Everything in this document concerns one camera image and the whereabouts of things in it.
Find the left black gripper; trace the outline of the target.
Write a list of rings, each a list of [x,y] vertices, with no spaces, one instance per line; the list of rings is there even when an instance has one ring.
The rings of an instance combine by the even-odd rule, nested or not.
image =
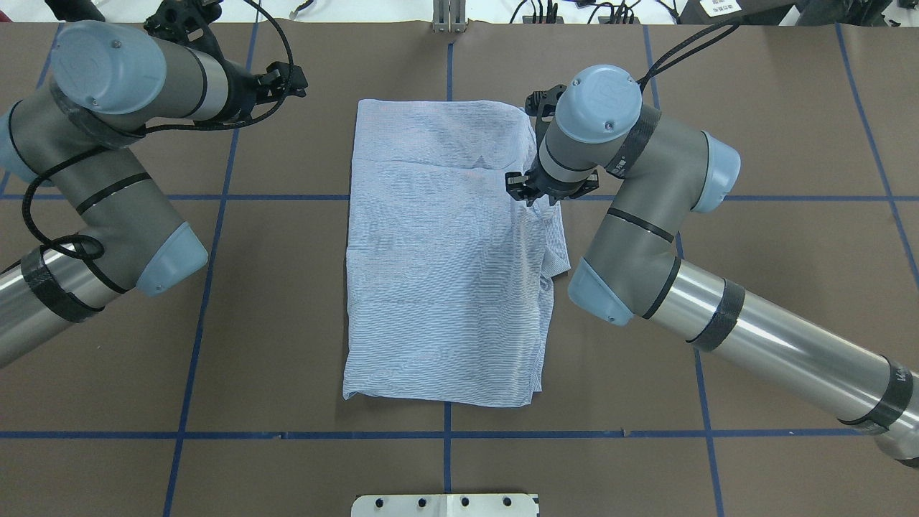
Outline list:
[[[256,106],[283,97],[305,97],[309,83],[301,66],[273,62],[254,75],[239,63],[230,62],[230,121],[251,120]]]

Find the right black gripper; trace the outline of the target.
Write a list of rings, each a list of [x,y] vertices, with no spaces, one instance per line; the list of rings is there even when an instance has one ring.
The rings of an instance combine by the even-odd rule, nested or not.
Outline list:
[[[575,200],[595,191],[600,186],[600,176],[595,169],[588,170],[583,180],[566,182],[554,179],[542,166],[535,164],[526,172],[505,173],[505,191],[516,202],[532,206],[541,197],[547,197],[549,205],[562,200]]]

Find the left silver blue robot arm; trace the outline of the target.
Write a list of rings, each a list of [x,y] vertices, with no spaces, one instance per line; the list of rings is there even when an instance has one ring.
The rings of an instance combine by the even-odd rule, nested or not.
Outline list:
[[[50,77],[2,116],[2,167],[26,183],[21,215],[37,240],[2,274],[2,365],[125,292],[155,297],[209,261],[132,144],[253,125],[257,105],[277,109],[307,86],[292,55],[258,75],[226,60],[190,16],[65,25]]]

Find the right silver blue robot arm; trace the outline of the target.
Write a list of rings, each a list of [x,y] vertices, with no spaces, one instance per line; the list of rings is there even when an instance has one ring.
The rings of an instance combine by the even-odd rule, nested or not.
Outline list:
[[[609,63],[533,91],[537,154],[505,175],[516,202],[554,205],[620,181],[568,288],[578,307],[615,326],[634,317],[781,387],[917,468],[917,373],[863,349],[687,261],[682,230],[716,210],[742,166],[734,148],[644,98],[646,79]]]

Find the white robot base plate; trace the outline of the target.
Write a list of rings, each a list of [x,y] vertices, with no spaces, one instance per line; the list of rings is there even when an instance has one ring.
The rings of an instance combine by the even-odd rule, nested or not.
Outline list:
[[[351,516],[541,516],[537,495],[518,493],[365,495]]]

